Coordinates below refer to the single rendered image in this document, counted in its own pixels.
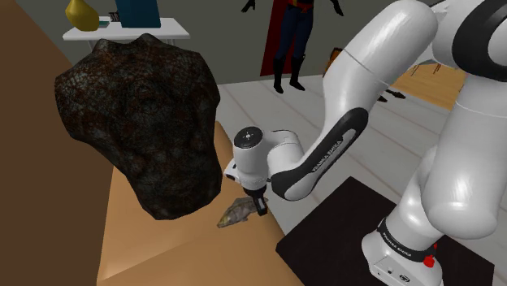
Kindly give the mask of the small grey-brown fish figure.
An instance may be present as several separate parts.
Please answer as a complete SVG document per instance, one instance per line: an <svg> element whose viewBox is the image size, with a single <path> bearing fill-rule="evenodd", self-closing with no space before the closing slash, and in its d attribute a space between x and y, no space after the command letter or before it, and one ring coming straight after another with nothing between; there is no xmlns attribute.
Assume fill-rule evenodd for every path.
<svg viewBox="0 0 507 286"><path fill-rule="evenodd" d="M236 223L245 222L252 213L257 212L257 207L251 197L239 197L225 210L217 223L218 228L225 228Z"/></svg>

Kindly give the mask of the black robot stand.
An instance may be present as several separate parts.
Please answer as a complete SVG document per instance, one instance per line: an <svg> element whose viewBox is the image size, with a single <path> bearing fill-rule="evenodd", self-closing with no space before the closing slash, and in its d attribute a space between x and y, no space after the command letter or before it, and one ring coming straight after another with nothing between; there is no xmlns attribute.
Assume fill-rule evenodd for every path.
<svg viewBox="0 0 507 286"><path fill-rule="evenodd" d="M369 271L362 238L395 203L350 176L276 246L305 286L387 286ZM457 241L437 241L444 286L492 286L494 264Z"/></svg>

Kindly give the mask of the tan and brown sofa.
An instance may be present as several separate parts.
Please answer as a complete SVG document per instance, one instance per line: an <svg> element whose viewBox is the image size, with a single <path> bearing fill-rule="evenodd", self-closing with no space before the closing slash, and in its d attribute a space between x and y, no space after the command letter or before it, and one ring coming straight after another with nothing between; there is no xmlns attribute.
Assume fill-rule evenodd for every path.
<svg viewBox="0 0 507 286"><path fill-rule="evenodd" d="M15 2L0 0L0 286L303 286L276 253L271 214L216 223L241 195L156 221L126 178L72 140L54 100L71 66Z"/></svg>

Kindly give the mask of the large dark rough rock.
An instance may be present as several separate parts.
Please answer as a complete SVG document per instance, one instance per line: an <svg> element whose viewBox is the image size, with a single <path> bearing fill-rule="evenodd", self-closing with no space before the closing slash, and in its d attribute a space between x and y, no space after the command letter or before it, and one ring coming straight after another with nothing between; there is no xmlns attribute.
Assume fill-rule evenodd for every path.
<svg viewBox="0 0 507 286"><path fill-rule="evenodd" d="M219 195L220 94L198 52L148 33L101 39L55 78L54 95L67 133L122 172L154 219L189 215Z"/></svg>

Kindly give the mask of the caped superhero figure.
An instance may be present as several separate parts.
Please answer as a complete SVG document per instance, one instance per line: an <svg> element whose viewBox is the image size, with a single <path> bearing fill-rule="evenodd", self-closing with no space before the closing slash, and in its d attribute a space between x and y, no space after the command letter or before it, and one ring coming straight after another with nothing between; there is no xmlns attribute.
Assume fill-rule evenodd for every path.
<svg viewBox="0 0 507 286"><path fill-rule="evenodd" d="M298 82L301 65L306 58L306 45L310 38L314 21L314 0L284 0L287 4L280 22L279 45L273 58L274 84L277 93L284 92L281 85L284 64L289 48L293 46L291 57L291 77L289 84L300 91L306 89Z"/></svg>

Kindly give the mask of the orange wooden table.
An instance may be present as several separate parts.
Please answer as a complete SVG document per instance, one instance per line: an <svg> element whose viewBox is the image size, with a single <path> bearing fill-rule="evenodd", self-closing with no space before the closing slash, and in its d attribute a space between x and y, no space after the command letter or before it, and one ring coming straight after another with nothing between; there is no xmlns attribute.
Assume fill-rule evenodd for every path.
<svg viewBox="0 0 507 286"><path fill-rule="evenodd" d="M464 71L433 63L410 68L392 87L450 111L465 79Z"/></svg>

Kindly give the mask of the white side table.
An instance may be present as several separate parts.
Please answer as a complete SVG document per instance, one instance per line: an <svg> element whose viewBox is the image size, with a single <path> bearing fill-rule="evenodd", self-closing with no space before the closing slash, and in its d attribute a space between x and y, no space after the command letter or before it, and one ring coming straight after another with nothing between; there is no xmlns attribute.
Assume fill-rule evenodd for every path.
<svg viewBox="0 0 507 286"><path fill-rule="evenodd" d="M173 45L189 39L190 34L173 18L159 14L157 0L115 0L119 21L100 16L85 0L70 0L65 15L72 29L63 34L65 41L86 41L93 49L101 39L133 41L144 33Z"/></svg>

